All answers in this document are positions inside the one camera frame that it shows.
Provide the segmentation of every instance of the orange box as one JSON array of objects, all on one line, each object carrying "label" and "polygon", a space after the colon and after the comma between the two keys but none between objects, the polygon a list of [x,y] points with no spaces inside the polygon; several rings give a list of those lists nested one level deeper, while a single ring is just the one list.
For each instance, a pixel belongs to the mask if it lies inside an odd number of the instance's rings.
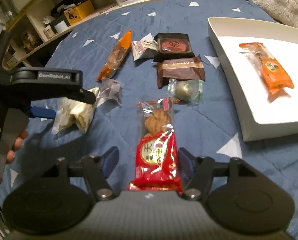
[{"label": "orange box", "polygon": [[95,11],[90,0],[78,5],[76,8],[73,8],[65,12],[65,16],[70,23],[73,25],[81,20],[85,19],[88,15],[92,14]]}]

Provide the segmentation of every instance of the metal screw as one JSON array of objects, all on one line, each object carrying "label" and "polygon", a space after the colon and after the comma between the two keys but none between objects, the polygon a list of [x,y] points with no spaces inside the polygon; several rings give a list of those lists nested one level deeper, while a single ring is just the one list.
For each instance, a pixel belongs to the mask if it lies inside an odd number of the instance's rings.
[{"label": "metal screw", "polygon": [[107,197],[111,197],[113,195],[113,192],[111,189],[101,188],[97,191],[97,194],[101,198],[107,198]]},{"label": "metal screw", "polygon": [[196,198],[201,195],[201,192],[196,188],[190,188],[185,191],[185,194],[190,198]]}]

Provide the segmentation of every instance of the black circular disc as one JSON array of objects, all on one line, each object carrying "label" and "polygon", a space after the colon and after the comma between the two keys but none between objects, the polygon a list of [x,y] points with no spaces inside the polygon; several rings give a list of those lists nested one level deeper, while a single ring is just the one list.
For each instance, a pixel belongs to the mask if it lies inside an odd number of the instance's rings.
[{"label": "black circular disc", "polygon": [[238,233],[262,235],[287,227],[294,213],[292,198],[273,184],[227,184],[207,200],[210,215],[220,225]]},{"label": "black circular disc", "polygon": [[78,187],[37,184],[32,190],[20,187],[6,198],[3,214],[13,228],[27,234],[51,234],[76,225],[88,214],[90,198]]}]

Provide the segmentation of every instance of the gold circular label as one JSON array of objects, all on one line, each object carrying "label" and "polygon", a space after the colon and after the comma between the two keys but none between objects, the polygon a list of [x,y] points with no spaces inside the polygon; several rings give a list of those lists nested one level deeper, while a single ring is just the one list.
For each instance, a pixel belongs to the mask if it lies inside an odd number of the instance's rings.
[{"label": "gold circular label", "polygon": [[150,165],[160,165],[167,152],[167,144],[160,139],[153,139],[144,143],[140,155],[144,162]]},{"label": "gold circular label", "polygon": [[276,63],[272,62],[272,61],[266,62],[265,65],[266,65],[267,69],[272,71],[272,72],[277,72],[278,69],[279,69],[279,66]]}]

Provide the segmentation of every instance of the bed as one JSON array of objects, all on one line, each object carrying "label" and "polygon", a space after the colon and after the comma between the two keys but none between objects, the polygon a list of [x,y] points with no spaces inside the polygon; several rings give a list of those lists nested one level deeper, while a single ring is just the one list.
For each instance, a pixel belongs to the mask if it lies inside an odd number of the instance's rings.
[{"label": "bed", "polygon": [[[117,39],[127,30],[137,41],[151,33],[180,32],[189,35],[193,51],[201,55],[206,81],[203,103],[175,105],[174,127],[177,146],[195,156],[208,155],[227,162],[238,156],[263,172],[294,199],[296,211],[288,232],[298,240],[298,135],[244,143],[231,92],[216,52],[208,38],[208,17],[241,17],[274,20],[257,5],[245,0],[161,0],[104,13],[78,27],[64,39],[46,67],[83,71],[84,88],[101,86],[95,81]],[[30,120],[29,137],[7,165],[0,185],[0,203],[22,182],[65,157],[69,163],[84,156],[102,155],[112,146],[120,151],[118,166],[108,178],[115,191],[126,189],[134,178],[135,148],[138,143],[136,103],[166,95],[157,89],[156,70],[151,59],[134,62],[129,53],[114,76],[124,84],[122,107],[106,101],[97,107],[86,134],[72,127],[62,135],[52,135],[52,120]],[[33,105],[57,110],[59,99]],[[71,183],[85,189],[82,179]],[[224,183],[216,180],[213,187]]]}]

